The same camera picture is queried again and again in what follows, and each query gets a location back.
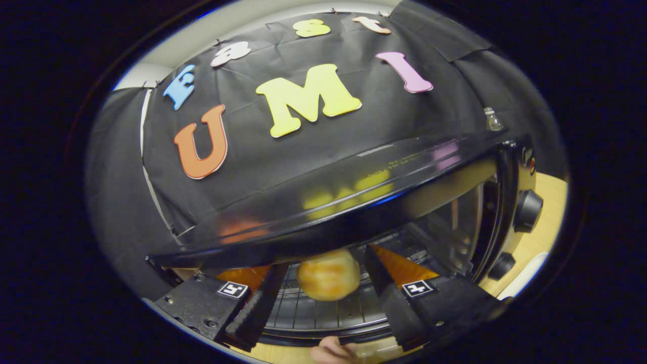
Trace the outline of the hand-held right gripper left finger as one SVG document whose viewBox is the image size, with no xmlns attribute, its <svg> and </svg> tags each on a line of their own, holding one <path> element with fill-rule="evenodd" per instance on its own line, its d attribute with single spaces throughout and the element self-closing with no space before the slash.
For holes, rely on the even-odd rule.
<svg viewBox="0 0 647 364">
<path fill-rule="evenodd" d="M 250 352 L 265 330 L 288 269 L 288 263 L 271 265 L 254 292 L 246 284 L 196 274 L 154 307 L 189 333 Z"/>
</svg>

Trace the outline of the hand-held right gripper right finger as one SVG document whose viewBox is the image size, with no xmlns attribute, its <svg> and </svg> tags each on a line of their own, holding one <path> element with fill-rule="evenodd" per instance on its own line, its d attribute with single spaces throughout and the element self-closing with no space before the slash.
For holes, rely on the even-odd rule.
<svg viewBox="0 0 647 364">
<path fill-rule="evenodd" d="M 446 346 L 495 320 L 507 308 L 506 300 L 460 275 L 440 275 L 399 286 L 379 257 L 377 246 L 366 246 L 363 255 L 380 307 L 404 351 Z"/>
</svg>

